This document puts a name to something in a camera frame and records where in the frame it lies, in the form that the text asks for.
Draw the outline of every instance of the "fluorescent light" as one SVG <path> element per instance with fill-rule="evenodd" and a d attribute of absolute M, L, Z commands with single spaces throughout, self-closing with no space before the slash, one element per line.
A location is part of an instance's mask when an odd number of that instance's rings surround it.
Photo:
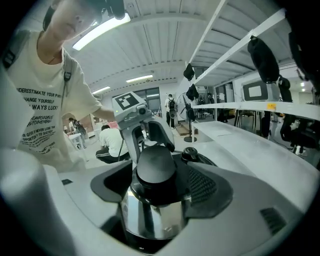
<path fill-rule="evenodd" d="M 124 23 L 127 23 L 130 20 L 131 19 L 130 19 L 130 16 L 128 13 L 125 14 L 123 19 L 111 18 L 111 19 L 107 20 L 106 22 L 102 23 L 101 25 L 97 26 L 93 30 L 91 30 L 85 36 L 83 36 L 78 42 L 76 42 L 74 44 L 74 46 L 72 48 L 80 51 L 83 47 L 85 47 L 87 44 L 89 44 L 92 40 L 101 36 L 103 33 L 107 32 L 109 30 L 112 30 L 113 28 L 120 26 Z"/>
<path fill-rule="evenodd" d="M 150 75 L 145 75 L 145 76 L 133 78 L 133 79 L 127 80 L 126 82 L 127 82 L 127 83 L 131 83 L 131 82 L 134 82 L 134 81 L 138 81 L 138 80 L 142 80 L 142 79 L 147 79 L 147 78 L 153 78 L 153 75 L 150 74 Z"/>
<path fill-rule="evenodd" d="M 155 96 L 159 96 L 159 94 L 147 95 L 146 97 L 149 98 L 149 97 L 155 97 Z"/>
<path fill-rule="evenodd" d="M 99 90 L 96 90 L 96 91 L 94 91 L 92 94 L 98 94 L 98 93 L 100 93 L 100 92 L 102 92 L 102 91 L 104 91 L 104 90 L 108 90 L 108 89 L 110 89 L 110 87 L 109 87 L 109 86 L 104 87 L 104 88 L 99 89 Z"/>

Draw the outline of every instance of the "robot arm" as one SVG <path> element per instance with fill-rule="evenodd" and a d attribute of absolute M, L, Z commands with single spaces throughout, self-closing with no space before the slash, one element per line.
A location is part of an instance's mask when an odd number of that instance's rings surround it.
<path fill-rule="evenodd" d="M 174 136 L 168 124 L 147 109 L 146 102 L 134 92 L 112 99 L 115 120 L 126 143 L 130 157 L 137 163 L 140 156 L 139 143 L 143 141 L 142 127 L 148 138 L 164 144 L 171 152 L 175 150 Z"/>

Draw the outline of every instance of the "yellow label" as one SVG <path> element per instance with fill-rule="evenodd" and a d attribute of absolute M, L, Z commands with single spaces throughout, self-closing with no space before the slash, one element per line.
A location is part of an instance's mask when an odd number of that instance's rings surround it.
<path fill-rule="evenodd" d="M 277 104 L 275 104 L 275 103 L 268 103 L 267 105 L 266 105 L 266 109 L 267 110 L 276 110 L 276 108 L 277 108 Z"/>

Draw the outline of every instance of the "black backpack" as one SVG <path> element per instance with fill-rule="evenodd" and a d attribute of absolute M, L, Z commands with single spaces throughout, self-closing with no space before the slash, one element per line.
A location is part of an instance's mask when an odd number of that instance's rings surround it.
<path fill-rule="evenodd" d="M 81 135 L 86 134 L 86 129 L 83 127 L 83 125 L 79 121 L 74 120 L 72 121 L 72 124 L 73 124 L 73 127 L 76 128 L 79 133 L 81 133 Z"/>
<path fill-rule="evenodd" d="M 171 99 L 169 101 L 169 110 L 175 110 L 176 109 L 176 103 L 174 99 Z"/>
<path fill-rule="evenodd" d="M 265 84 L 271 84 L 279 78 L 279 66 L 271 49 L 260 38 L 252 36 L 247 47 L 255 68 Z"/>

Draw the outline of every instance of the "stand fan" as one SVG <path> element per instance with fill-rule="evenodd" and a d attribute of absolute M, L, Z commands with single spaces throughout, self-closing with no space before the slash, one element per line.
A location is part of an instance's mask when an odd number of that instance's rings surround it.
<path fill-rule="evenodd" d="M 191 100 L 187 97 L 186 93 L 183 93 L 179 96 L 178 100 L 176 101 L 176 108 L 179 116 L 184 120 L 189 120 L 189 136 L 184 137 L 185 142 L 192 142 L 191 137 L 191 120 L 195 120 L 195 113 L 191 107 Z"/>

